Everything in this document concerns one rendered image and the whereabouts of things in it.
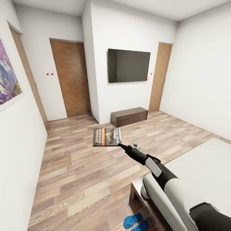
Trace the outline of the sandal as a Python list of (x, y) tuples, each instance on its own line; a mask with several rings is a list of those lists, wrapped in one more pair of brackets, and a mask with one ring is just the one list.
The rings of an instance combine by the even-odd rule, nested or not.
[(131, 215), (125, 218), (124, 220), (124, 228), (129, 229), (132, 227), (135, 223), (142, 221), (143, 217), (141, 213), (138, 213), (136, 215)]
[(146, 231), (148, 227), (148, 222), (144, 220), (140, 225), (137, 225), (132, 231)]

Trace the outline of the hardback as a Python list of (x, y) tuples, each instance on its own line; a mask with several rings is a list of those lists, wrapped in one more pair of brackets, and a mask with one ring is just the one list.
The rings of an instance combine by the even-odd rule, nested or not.
[(118, 147), (119, 143), (122, 144), (120, 128), (94, 129), (93, 147)]

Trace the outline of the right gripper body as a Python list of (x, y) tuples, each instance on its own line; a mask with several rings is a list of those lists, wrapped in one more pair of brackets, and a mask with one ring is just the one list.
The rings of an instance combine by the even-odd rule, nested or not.
[(133, 147), (130, 146), (130, 145), (126, 148), (125, 153), (128, 154), (129, 157), (131, 157), (131, 158), (134, 159), (135, 161), (138, 160), (138, 157), (139, 157), (139, 155), (141, 154), (140, 151), (138, 151), (137, 149), (133, 148)]

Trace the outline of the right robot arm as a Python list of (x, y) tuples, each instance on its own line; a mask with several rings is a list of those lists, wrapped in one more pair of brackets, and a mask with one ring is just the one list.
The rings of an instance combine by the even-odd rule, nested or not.
[(231, 231), (231, 217), (178, 179), (158, 158), (141, 153), (138, 142), (133, 145), (119, 143), (129, 157), (150, 169), (188, 231)]

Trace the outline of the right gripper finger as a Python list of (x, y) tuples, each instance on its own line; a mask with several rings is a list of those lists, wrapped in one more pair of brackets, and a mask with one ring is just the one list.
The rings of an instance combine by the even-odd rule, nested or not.
[(126, 151), (126, 148), (128, 147), (128, 146), (120, 144), (120, 143), (119, 143), (119, 146), (122, 147), (125, 151)]

